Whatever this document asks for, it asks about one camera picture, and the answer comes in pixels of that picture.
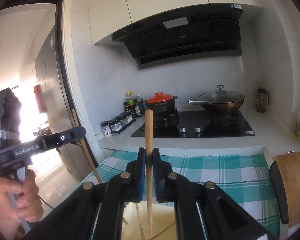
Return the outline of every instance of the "gas stove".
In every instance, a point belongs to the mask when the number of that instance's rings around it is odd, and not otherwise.
[[[254,131],[239,110],[231,114],[215,114],[206,110],[178,112],[154,116],[154,138],[219,138],[253,136]],[[132,137],[145,137],[143,124]]]

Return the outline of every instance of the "door frame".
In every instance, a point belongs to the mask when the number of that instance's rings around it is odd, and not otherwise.
[[[103,152],[96,140],[87,109],[85,107],[74,60],[71,34],[71,0],[6,0],[1,9],[29,3],[56,3],[58,53],[64,90],[70,109],[75,109],[80,125],[86,129],[85,141],[95,166],[105,160]]]

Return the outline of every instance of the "cable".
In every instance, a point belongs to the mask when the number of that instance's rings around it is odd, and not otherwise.
[[[54,209],[54,207],[50,206],[47,202],[45,202],[45,201],[43,200],[43,198],[40,197],[39,194],[38,194],[38,197],[39,197],[39,198],[41,199],[41,201],[42,201],[43,203],[45,203],[49,208]]]

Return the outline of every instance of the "wooden cutting board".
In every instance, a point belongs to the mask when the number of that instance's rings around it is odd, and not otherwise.
[[[289,228],[300,223],[300,152],[276,157],[287,196]]]

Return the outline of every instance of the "refrigerator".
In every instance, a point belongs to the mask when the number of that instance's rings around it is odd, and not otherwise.
[[[37,82],[42,89],[48,123],[52,133],[59,133],[75,126],[62,80],[57,57],[55,26],[47,36],[35,60]],[[81,146],[66,144],[59,148],[62,161],[79,181],[91,173],[88,160]]]

